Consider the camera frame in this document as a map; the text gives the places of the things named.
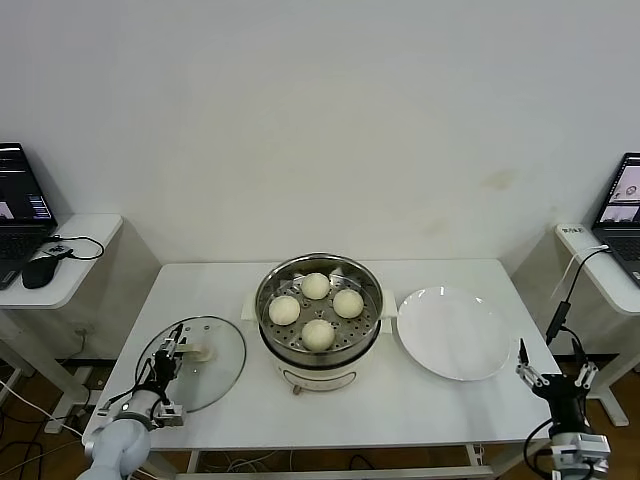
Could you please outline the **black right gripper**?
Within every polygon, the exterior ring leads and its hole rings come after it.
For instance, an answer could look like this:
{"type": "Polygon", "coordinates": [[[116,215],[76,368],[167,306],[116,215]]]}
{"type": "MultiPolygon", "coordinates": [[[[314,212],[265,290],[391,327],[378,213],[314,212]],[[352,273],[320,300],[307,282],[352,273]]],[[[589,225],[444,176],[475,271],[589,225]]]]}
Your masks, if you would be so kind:
{"type": "Polygon", "coordinates": [[[541,374],[529,361],[524,339],[519,340],[516,374],[529,387],[539,387],[539,397],[544,399],[551,415],[550,435],[565,433],[590,433],[585,415],[585,401],[599,368],[590,361],[582,344],[573,340],[576,362],[580,364],[577,377],[572,380],[564,374],[541,374]]]}

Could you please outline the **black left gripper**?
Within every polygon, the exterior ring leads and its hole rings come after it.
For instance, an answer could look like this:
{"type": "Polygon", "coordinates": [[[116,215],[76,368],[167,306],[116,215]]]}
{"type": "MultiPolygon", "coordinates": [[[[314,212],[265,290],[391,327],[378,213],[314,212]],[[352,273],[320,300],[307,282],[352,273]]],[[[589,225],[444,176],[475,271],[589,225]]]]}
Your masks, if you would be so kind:
{"type": "Polygon", "coordinates": [[[176,353],[177,345],[183,332],[183,324],[179,323],[166,335],[160,350],[153,356],[153,367],[150,374],[150,387],[156,392],[165,392],[169,383],[178,374],[184,362],[184,354],[176,353]]]}

